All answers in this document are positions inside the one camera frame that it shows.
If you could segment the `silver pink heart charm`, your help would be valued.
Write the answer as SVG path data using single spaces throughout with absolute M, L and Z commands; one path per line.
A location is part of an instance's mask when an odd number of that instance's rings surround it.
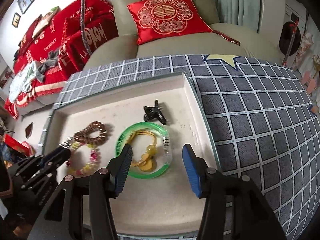
M 73 137 L 68 137 L 66 139 L 66 141 L 60 143 L 59 145 L 64 147 L 64 148 L 70 148 L 71 145 L 75 142 L 74 138 Z

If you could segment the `green translucent bangle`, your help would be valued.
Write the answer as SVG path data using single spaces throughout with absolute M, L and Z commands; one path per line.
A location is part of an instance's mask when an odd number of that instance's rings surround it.
M 172 152 L 170 147 L 170 137 L 168 131 L 154 123 L 150 122 L 138 122 L 129 126 L 125 131 L 121 133 L 116 143 L 116 157 L 118 157 L 126 144 L 127 139 L 130 137 L 130 134 L 137 130 L 147 130 L 154 133 L 157 137 L 157 154 L 155 155 L 156 168 L 152 172 L 142 172 L 137 167 L 130 167 L 129 176 L 137 179 L 152 179 L 162 175 L 170 166 L 172 162 Z M 137 136 L 134 141 L 130 144 L 131 146 L 136 146 L 138 142 L 142 142 L 141 136 Z M 138 153 L 133 154 L 132 161 L 139 161 L 141 155 L 144 153 L 142 150 L 138 150 Z

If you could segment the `black hair claw clip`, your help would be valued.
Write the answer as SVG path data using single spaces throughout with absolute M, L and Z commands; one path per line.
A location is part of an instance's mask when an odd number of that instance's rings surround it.
M 153 107 L 144 106 L 144 121 L 152 122 L 158 120 L 161 124 L 166 125 L 167 120 L 161 112 L 158 100 L 155 100 L 155 105 Z

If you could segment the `grey jewelry tray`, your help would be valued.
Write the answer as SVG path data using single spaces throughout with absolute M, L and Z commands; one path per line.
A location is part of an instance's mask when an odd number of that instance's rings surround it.
M 94 239 L 119 235 L 169 237 L 200 227 L 204 200 L 194 196 L 182 157 L 189 144 L 211 167 L 216 149 L 204 111 L 185 73 L 121 85 L 53 111 L 44 153 L 93 121 L 106 125 L 88 175 L 57 170 L 58 188 L 32 229 L 30 239 Z

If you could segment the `grey checkered tablecloth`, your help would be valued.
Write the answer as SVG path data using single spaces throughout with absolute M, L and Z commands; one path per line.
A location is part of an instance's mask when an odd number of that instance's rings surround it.
M 319 119 L 294 72 L 238 57 L 166 55 L 74 74 L 55 107 L 125 83 L 183 72 L 203 105 L 223 172 L 246 174 L 275 211 L 288 239 L 319 239 Z

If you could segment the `white clothes on sofa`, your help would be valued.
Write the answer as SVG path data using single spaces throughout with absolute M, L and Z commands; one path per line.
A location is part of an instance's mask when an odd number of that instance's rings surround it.
M 44 75 L 39 72 L 41 63 L 32 61 L 22 71 L 15 75 L 10 87 L 8 99 L 14 103 L 21 92 L 29 93 L 32 89 L 32 82 L 36 79 L 43 83 Z

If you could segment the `grey cloth on sofa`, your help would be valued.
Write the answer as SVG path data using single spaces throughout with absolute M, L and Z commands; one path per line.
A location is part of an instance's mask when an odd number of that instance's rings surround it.
M 48 53 L 47 58 L 43 62 L 37 62 L 36 65 L 36 79 L 40 83 L 43 83 L 45 80 L 45 72 L 50 68 L 56 67 L 58 65 L 60 48 L 52 50 Z

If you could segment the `red pillow on sofa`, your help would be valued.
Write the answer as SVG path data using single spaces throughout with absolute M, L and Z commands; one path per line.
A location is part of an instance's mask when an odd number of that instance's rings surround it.
M 40 14 L 33 21 L 33 23 L 29 26 L 26 33 L 23 35 L 23 38 L 21 39 L 20 44 L 19 44 L 19 47 L 21 50 L 25 50 L 27 48 L 27 46 L 29 46 L 30 42 L 33 40 L 32 36 L 33 36 L 34 30 L 41 19 L 42 19 L 42 15 Z

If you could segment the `sofa with red blanket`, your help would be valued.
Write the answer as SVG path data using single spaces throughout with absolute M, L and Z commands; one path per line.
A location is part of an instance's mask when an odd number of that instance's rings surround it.
M 107 0 L 86 0 L 85 36 L 91 51 L 118 36 L 113 8 Z M 57 12 L 41 30 L 35 28 L 32 38 L 25 50 L 19 47 L 15 55 L 14 74 L 32 61 L 43 62 L 50 51 L 60 48 L 58 65 L 45 72 L 43 83 L 35 79 L 31 91 L 21 92 L 14 103 L 7 97 L 4 108 L 14 119 L 23 109 L 31 112 L 52 104 L 68 78 L 83 70 L 89 60 L 81 38 L 80 0 Z

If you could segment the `red embroidered cushion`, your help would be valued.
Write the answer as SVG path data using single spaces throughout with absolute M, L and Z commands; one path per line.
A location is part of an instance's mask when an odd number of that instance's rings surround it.
M 137 27 L 138 45 L 166 37 L 213 32 L 192 0 L 143 0 L 127 8 Z

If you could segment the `lower washing machine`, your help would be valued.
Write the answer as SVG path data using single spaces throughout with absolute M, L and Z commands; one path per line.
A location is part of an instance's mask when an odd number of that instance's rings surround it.
M 297 55 L 300 43 L 306 27 L 306 18 L 308 13 L 305 9 L 295 10 L 288 4 L 285 5 L 284 24 L 281 30 L 281 35 L 278 43 L 278 49 L 283 54 L 283 59 L 287 54 L 289 45 L 291 44 L 293 31 L 296 30 L 292 42 L 291 50 L 286 59 L 286 66 L 291 67 Z

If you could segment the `grey flexible phone stand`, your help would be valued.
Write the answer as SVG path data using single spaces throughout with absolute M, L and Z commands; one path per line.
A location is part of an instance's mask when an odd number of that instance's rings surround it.
M 85 36 L 85 13 L 86 13 L 86 0 L 80 0 L 80 31 L 81 31 L 81 38 L 82 42 L 84 44 L 84 47 L 89 54 L 89 56 L 92 55 L 92 51 L 89 47 L 89 44 L 87 42 L 86 36 Z

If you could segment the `teal curtain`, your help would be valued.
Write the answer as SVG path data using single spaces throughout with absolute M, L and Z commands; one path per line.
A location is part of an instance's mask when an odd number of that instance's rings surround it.
M 259 31 L 261 0 L 214 0 L 220 22 Z

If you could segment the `small picture frame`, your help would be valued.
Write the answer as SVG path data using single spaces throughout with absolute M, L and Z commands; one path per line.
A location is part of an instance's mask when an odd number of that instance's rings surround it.
M 12 25 L 13 25 L 15 28 L 18 28 L 20 19 L 21 19 L 21 16 L 20 16 L 18 13 L 15 13 L 15 14 L 14 14 L 14 18 L 13 18 L 13 20 L 12 20 Z

